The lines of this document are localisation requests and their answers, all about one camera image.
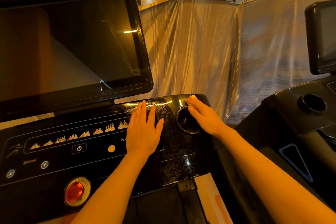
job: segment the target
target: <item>bar graph icon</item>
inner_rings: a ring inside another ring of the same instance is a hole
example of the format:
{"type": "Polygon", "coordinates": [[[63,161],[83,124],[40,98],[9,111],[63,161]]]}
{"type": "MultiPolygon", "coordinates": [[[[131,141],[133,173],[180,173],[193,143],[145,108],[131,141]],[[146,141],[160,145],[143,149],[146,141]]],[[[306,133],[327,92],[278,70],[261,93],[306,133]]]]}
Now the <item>bar graph icon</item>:
{"type": "Polygon", "coordinates": [[[124,123],[122,121],[120,121],[118,129],[123,129],[123,128],[127,128],[127,127],[128,127],[128,124],[125,120],[124,120],[124,123]]]}
{"type": "Polygon", "coordinates": [[[40,146],[37,143],[35,143],[32,147],[30,147],[30,150],[34,150],[37,148],[40,148],[40,146]]]}
{"type": "Polygon", "coordinates": [[[65,136],[57,138],[57,141],[55,143],[62,143],[62,142],[65,142],[65,136]]]}
{"type": "Polygon", "coordinates": [[[101,134],[103,133],[103,130],[101,128],[97,128],[93,131],[92,135],[98,135],[98,134],[101,134]]]}
{"type": "Polygon", "coordinates": [[[84,132],[82,133],[82,135],[79,138],[83,138],[83,137],[87,137],[87,136],[90,136],[90,131],[84,130],[84,132]]]}
{"type": "Polygon", "coordinates": [[[74,134],[72,136],[69,136],[68,141],[74,140],[74,139],[77,139],[77,138],[78,138],[77,134],[74,134]]]}
{"type": "Polygon", "coordinates": [[[105,132],[115,131],[113,123],[110,125],[107,125],[105,128],[105,132]]]}
{"type": "Polygon", "coordinates": [[[48,145],[52,145],[52,144],[54,144],[54,143],[51,140],[49,140],[47,143],[45,143],[44,145],[42,145],[42,147],[48,146],[48,145]]]}

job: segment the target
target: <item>forearm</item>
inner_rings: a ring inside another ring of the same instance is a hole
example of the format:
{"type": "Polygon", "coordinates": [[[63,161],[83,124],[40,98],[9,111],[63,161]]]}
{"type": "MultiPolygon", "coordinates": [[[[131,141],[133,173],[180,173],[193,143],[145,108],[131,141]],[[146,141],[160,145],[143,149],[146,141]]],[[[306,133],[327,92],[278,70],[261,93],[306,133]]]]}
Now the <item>forearm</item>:
{"type": "Polygon", "coordinates": [[[291,176],[246,142],[235,130],[218,136],[279,223],[336,223],[336,214],[291,176]]]}
{"type": "Polygon", "coordinates": [[[145,156],[126,154],[115,171],[78,213],[72,224],[122,223],[134,183],[146,161],[145,156]]]}

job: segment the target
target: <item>black monitor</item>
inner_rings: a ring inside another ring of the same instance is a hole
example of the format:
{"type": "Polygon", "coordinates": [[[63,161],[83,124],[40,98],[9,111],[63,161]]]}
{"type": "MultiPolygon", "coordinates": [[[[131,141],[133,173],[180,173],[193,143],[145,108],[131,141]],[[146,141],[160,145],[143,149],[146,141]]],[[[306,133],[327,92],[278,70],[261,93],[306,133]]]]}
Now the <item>black monitor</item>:
{"type": "Polygon", "coordinates": [[[0,0],[0,121],[152,88],[137,0],[0,0]]]}
{"type": "Polygon", "coordinates": [[[308,6],[305,17],[311,73],[336,72],[336,0],[308,6]]]}

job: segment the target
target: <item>power button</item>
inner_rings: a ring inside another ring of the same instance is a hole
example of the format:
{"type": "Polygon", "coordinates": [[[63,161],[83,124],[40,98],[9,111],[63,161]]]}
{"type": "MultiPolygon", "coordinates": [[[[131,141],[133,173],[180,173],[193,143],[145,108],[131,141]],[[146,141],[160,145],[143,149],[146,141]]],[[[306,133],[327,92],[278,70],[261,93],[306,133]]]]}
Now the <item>power button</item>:
{"type": "Polygon", "coordinates": [[[72,146],[72,154],[86,151],[86,143],[76,144],[72,146]]]}

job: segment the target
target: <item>round yellow button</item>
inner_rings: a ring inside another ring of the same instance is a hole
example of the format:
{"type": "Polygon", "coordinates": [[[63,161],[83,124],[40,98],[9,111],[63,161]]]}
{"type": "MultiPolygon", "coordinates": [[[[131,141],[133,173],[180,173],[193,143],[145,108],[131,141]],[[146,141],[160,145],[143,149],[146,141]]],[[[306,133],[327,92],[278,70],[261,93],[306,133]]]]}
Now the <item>round yellow button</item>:
{"type": "Polygon", "coordinates": [[[116,150],[116,147],[114,145],[110,145],[108,147],[108,152],[114,152],[116,150]]]}

